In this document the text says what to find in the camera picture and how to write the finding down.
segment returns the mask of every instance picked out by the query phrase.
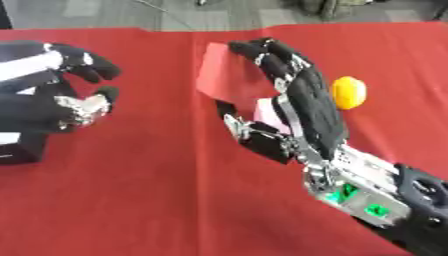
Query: table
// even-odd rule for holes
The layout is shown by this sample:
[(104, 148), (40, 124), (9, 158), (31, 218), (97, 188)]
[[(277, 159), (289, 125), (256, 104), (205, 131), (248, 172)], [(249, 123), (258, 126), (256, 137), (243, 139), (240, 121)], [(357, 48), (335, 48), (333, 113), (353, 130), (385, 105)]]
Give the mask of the table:
[[(367, 102), (344, 112), (351, 145), (448, 178), (443, 23), (1, 31), (2, 40), (84, 47), (124, 72), (110, 82), (122, 92), (110, 118), (52, 136), (39, 164), (0, 168), (0, 255), (407, 255), (309, 196), (299, 165), (239, 147), (194, 89), (209, 42), (260, 36), (300, 49), (329, 80), (368, 84)], [(237, 62), (254, 83), (264, 79)]]

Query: robotic hand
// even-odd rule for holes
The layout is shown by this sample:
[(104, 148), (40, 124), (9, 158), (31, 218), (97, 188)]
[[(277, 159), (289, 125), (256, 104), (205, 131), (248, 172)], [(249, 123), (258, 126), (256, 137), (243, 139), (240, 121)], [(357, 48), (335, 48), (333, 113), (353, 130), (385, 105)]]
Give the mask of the robotic hand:
[(346, 143), (348, 131), (315, 65), (272, 38), (230, 42), (254, 62), (279, 95), (273, 111), (290, 132), (244, 121), (234, 105), (218, 112), (243, 146), (281, 163), (305, 165), (311, 195), (416, 255), (448, 255), (448, 183), (403, 164), (393, 165)]
[[(1, 43), (0, 70), (0, 132), (52, 133), (87, 126), (109, 113), (118, 96), (117, 88), (105, 86), (87, 99), (78, 99), (64, 73), (99, 83), (114, 79), (120, 69), (99, 55), (66, 44)], [(39, 92), (56, 87), (65, 92)]]

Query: floor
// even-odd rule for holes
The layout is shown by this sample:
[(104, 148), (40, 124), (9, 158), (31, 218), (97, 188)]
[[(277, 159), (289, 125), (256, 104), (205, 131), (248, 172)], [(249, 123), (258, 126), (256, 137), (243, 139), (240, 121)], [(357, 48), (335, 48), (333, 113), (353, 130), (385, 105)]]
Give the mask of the floor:
[[(4, 0), (15, 28), (137, 26), (157, 31), (242, 30), (263, 26), (321, 23), (304, 15), (299, 0)], [(150, 7), (147, 1), (168, 11)], [(332, 22), (422, 21), (442, 0), (391, 0), (356, 7), (354, 15)]]

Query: red tablecloth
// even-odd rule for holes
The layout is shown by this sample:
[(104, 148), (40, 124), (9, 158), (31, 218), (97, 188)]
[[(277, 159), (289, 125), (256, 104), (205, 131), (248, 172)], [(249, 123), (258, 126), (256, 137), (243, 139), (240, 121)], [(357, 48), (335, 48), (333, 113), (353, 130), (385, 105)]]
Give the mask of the red tablecloth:
[(0, 168), (0, 255), (406, 255), (309, 196), (297, 164), (239, 147), (195, 91), (209, 42), (260, 36), (301, 50), (328, 80), (368, 84), (367, 102), (344, 113), (351, 145), (448, 178), (443, 23), (2, 31), (88, 48), (124, 73), (111, 82), (122, 95), (110, 118), (52, 136), (39, 164)]

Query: wire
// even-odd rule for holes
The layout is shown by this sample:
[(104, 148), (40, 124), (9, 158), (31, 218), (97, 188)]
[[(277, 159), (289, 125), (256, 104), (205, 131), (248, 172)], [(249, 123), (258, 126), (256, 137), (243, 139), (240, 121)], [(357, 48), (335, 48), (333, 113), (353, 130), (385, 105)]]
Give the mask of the wire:
[(168, 16), (170, 16), (173, 20), (175, 20), (175, 21), (179, 22), (180, 24), (184, 25), (185, 27), (187, 27), (189, 30), (196, 31), (196, 29), (194, 29), (192, 26), (190, 26), (187, 22), (183, 21), (182, 19), (180, 19), (176, 15), (172, 14), (167, 9), (163, 9), (163, 8), (157, 6), (157, 5), (153, 4), (153, 3), (147, 2), (145, 0), (133, 0), (133, 1), (137, 2), (137, 3), (141, 3), (141, 4), (146, 5), (146, 6), (149, 6), (151, 8), (156, 9), (156, 10), (159, 10), (161, 12), (164, 12)]

